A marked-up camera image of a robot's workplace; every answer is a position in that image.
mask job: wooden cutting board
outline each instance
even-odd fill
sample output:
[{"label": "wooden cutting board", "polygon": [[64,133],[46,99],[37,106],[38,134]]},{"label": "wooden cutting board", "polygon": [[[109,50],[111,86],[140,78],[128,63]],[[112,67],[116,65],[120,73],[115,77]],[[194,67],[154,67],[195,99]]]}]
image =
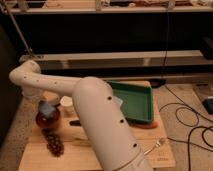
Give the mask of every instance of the wooden cutting board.
[{"label": "wooden cutting board", "polygon": [[[131,83],[149,85],[147,82]],[[101,170],[100,164],[82,127],[69,125],[69,121],[76,120],[77,116],[75,114],[67,115],[62,107],[59,107],[59,109],[63,117],[57,133],[64,143],[64,154],[59,158],[51,155],[46,148],[46,141],[42,136],[40,128],[35,124],[25,148],[19,171]],[[158,122],[158,127],[155,129],[131,127],[143,151],[150,149],[160,138],[167,137],[155,101],[154,120]],[[160,148],[151,152],[147,158],[153,168],[175,166],[175,160],[168,140]]]}]

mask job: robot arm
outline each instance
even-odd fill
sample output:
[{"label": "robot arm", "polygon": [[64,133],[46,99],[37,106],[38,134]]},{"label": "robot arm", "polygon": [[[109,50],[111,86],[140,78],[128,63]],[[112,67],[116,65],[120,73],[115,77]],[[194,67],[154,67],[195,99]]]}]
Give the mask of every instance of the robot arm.
[{"label": "robot arm", "polygon": [[42,75],[34,61],[14,69],[10,79],[23,87],[25,95],[29,90],[36,94],[37,89],[44,89],[72,96],[82,127],[105,171],[153,170],[114,101],[112,88],[103,80]]}]

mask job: concrete floor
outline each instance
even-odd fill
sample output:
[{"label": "concrete floor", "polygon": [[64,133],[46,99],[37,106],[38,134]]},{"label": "concrete floor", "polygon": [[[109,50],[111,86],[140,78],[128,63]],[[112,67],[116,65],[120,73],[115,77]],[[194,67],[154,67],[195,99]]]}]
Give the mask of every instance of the concrete floor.
[{"label": "concrete floor", "polygon": [[[213,115],[208,115],[203,108],[198,97],[193,91],[190,84],[172,84],[168,85],[181,99],[190,104],[193,108],[201,112],[205,117],[213,120]],[[167,103],[179,102],[165,87],[154,90],[154,95],[157,99],[159,108]],[[5,142],[0,151],[0,171],[16,171],[27,143],[27,137],[30,134],[32,123],[36,114],[37,106],[33,103],[22,100],[19,109],[17,110],[10,131],[5,139]],[[191,128],[181,125],[174,112],[177,109],[176,105],[169,106],[162,110],[161,116],[165,124],[168,137],[187,140],[187,134]],[[194,123],[195,117],[191,112],[183,110],[181,120],[187,123]],[[200,124],[204,126],[212,126],[212,123],[200,119]],[[213,144],[213,136],[210,131],[206,137],[208,142]],[[195,131],[192,135],[194,143],[205,146],[201,139],[201,131]],[[175,168],[156,169],[157,171],[186,171],[188,170],[187,161],[187,145],[171,141],[172,150],[176,159]],[[200,148],[191,146],[191,163],[192,171],[212,171],[213,170],[213,153],[204,151]]]}]

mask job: glass jar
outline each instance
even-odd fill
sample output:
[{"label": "glass jar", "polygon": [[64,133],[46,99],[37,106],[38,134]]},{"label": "glass jar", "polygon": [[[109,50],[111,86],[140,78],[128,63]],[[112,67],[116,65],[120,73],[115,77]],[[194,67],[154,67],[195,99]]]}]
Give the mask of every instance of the glass jar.
[{"label": "glass jar", "polygon": [[36,123],[42,129],[57,129],[60,124],[60,111],[51,104],[41,101],[36,115]]}]

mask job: wooden table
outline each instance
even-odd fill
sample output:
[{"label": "wooden table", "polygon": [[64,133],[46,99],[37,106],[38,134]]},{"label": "wooden table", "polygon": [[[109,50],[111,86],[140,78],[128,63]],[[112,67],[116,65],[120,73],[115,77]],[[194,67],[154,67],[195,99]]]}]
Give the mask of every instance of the wooden table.
[{"label": "wooden table", "polygon": [[[149,85],[148,82],[141,81],[131,83]],[[57,133],[64,143],[64,154],[59,158],[53,157],[50,154],[46,148],[46,141],[41,134],[40,128],[35,124],[25,148],[19,171],[101,170],[82,127],[69,126],[69,121],[77,119],[77,116],[75,114],[68,115],[62,107],[59,107],[59,109],[63,117],[62,124]],[[158,139],[167,137],[155,100],[154,120],[159,124],[155,129],[148,130],[131,127],[144,151],[150,149]],[[175,160],[168,140],[160,148],[152,151],[147,158],[153,168],[175,166]]]}]

